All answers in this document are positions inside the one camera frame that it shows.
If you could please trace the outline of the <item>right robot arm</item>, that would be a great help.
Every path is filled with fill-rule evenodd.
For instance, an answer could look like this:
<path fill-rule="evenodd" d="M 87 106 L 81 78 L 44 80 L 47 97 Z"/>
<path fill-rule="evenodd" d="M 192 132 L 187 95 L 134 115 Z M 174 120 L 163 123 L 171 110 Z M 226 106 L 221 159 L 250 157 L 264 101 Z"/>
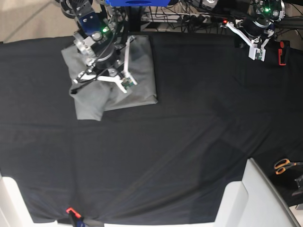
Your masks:
<path fill-rule="evenodd" d="M 61 0 L 62 13 L 74 19 L 78 30 L 73 34 L 74 46 L 85 64 L 73 83 L 71 94 L 78 93 L 94 81 L 114 83 L 123 93 L 137 85 L 129 72 L 130 43 L 126 11 L 99 1 L 100 12 L 91 0 Z"/>

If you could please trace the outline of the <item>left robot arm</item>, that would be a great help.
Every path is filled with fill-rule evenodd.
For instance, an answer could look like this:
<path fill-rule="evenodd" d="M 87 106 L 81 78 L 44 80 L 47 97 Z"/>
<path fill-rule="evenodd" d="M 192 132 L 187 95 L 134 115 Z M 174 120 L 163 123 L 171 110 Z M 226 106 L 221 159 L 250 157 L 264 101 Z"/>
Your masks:
<path fill-rule="evenodd" d="M 274 23 L 285 17 L 282 0 L 253 0 L 248 10 L 250 18 L 236 19 L 226 27 L 238 35 L 249 46 L 249 58 L 265 60 L 265 46 L 274 36 Z"/>

